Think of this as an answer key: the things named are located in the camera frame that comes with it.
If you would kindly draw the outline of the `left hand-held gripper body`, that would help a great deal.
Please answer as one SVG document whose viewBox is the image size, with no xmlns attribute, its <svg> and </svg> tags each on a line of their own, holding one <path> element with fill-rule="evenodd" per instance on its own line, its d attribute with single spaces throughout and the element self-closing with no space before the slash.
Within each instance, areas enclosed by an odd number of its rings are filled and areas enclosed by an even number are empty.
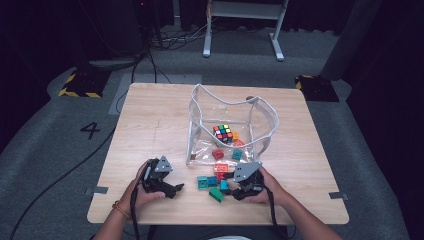
<svg viewBox="0 0 424 240">
<path fill-rule="evenodd" d="M 163 192 L 163 184 L 159 177 L 162 172 L 172 172 L 173 168 L 165 156 L 149 159 L 142 173 L 142 185 L 146 192 Z"/>
</svg>

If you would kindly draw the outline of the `multicoloured puzzle cube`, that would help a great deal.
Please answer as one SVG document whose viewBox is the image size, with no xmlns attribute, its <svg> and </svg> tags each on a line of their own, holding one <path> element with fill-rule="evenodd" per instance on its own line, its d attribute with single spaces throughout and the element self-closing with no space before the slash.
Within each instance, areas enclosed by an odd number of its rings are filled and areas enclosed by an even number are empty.
<svg viewBox="0 0 424 240">
<path fill-rule="evenodd" d="M 233 132 L 228 124 L 213 127 L 214 136 L 222 143 L 229 144 L 233 141 Z"/>
</svg>

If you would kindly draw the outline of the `green toy block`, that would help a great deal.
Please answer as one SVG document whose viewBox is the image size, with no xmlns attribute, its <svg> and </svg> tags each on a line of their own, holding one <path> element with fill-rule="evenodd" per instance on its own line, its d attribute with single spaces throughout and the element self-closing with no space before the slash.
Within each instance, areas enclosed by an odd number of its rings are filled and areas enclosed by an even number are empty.
<svg viewBox="0 0 424 240">
<path fill-rule="evenodd" d="M 223 200 L 222 192 L 216 187 L 211 187 L 209 189 L 209 195 L 219 203 L 221 203 Z"/>
</svg>

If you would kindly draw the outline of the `person's white clothing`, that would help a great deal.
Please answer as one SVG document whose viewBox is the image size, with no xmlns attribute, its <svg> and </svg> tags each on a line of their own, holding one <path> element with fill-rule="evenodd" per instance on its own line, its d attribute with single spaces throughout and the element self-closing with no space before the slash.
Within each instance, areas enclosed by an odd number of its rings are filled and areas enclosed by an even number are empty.
<svg viewBox="0 0 424 240">
<path fill-rule="evenodd" d="M 245 236 L 229 235 L 229 236 L 218 236 L 209 238 L 207 240 L 252 240 Z"/>
</svg>

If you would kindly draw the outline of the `clear plastic bag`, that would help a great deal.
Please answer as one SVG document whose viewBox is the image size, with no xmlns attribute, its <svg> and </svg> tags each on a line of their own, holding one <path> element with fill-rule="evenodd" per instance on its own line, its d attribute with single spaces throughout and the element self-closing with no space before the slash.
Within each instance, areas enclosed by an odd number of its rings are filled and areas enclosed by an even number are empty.
<svg viewBox="0 0 424 240">
<path fill-rule="evenodd" d="M 260 96 L 257 101 L 247 102 L 252 93 L 241 90 L 240 97 L 224 98 L 222 90 L 214 90 L 198 84 L 189 102 L 189 137 L 187 147 L 188 165 L 214 165 L 227 163 L 257 162 L 268 148 L 273 133 L 279 125 L 276 110 Z M 232 132 L 239 133 L 244 146 L 220 142 L 213 134 L 213 127 L 228 124 Z M 222 159 L 216 160 L 212 151 L 221 149 Z M 240 160 L 232 158 L 234 149 L 243 152 Z"/>
</svg>

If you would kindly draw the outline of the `white metal desk frame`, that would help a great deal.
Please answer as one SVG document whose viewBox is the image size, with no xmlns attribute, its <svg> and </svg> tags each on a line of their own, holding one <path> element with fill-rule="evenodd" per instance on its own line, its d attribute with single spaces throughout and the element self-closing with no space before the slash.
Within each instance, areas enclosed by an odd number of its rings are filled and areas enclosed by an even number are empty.
<svg viewBox="0 0 424 240">
<path fill-rule="evenodd" d="M 278 61 L 283 61 L 285 57 L 280 47 L 278 37 L 285 18 L 288 3 L 289 0 L 282 0 L 282 2 L 278 4 L 208 0 L 206 7 L 206 35 L 202 55 L 205 58 L 211 56 L 213 17 L 248 18 L 276 21 L 275 30 L 269 34 L 269 38 L 276 59 Z"/>
</svg>

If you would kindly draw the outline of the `black equipment cabinet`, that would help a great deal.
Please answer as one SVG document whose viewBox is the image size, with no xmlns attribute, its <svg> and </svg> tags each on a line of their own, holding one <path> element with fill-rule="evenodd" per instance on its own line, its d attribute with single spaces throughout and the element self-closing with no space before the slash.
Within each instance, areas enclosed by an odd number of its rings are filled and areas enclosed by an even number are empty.
<svg viewBox="0 0 424 240">
<path fill-rule="evenodd" d="M 115 69 L 135 68 L 146 55 L 134 0 L 77 0 Z"/>
</svg>

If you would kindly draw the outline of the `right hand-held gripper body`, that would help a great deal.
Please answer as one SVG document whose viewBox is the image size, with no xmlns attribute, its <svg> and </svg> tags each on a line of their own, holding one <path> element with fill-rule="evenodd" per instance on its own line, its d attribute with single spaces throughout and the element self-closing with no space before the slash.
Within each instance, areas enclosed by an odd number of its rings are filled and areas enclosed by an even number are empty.
<svg viewBox="0 0 424 240">
<path fill-rule="evenodd" d="M 234 182 L 244 191 L 244 199 L 258 195 L 264 188 L 263 175 L 259 172 L 260 162 L 241 163 L 235 167 Z"/>
</svg>

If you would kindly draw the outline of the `grey padded post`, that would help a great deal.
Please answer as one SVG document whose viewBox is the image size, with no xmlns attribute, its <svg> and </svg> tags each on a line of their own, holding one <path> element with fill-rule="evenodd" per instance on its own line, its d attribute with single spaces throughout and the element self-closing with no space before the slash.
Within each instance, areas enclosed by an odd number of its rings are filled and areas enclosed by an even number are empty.
<svg viewBox="0 0 424 240">
<path fill-rule="evenodd" d="M 345 28 L 333 47 L 319 76 L 338 81 L 353 59 L 374 20 L 382 0 L 355 0 Z"/>
</svg>

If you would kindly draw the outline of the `person's right hand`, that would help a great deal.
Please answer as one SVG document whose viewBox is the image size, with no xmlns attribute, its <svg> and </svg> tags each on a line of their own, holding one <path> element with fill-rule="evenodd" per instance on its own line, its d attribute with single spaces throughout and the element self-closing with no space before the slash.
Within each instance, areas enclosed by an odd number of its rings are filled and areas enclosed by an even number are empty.
<svg viewBox="0 0 424 240">
<path fill-rule="evenodd" d="M 256 196 L 246 197 L 244 201 L 249 203 L 273 203 L 283 206 L 287 192 L 264 167 L 260 167 L 259 172 L 263 175 L 265 189 Z"/>
</svg>

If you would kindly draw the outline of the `black yellow striped floor mat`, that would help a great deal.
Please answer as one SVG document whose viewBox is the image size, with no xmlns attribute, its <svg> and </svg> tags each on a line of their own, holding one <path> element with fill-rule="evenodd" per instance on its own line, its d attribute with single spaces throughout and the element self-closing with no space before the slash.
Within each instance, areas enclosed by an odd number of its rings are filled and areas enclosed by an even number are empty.
<svg viewBox="0 0 424 240">
<path fill-rule="evenodd" d="M 110 71 L 92 70 L 82 72 L 74 70 L 67 78 L 59 96 L 102 98 L 103 90 L 111 75 Z"/>
<path fill-rule="evenodd" d="M 303 93 L 306 101 L 339 101 L 331 82 L 321 76 L 299 75 L 295 78 L 295 87 Z"/>
</svg>

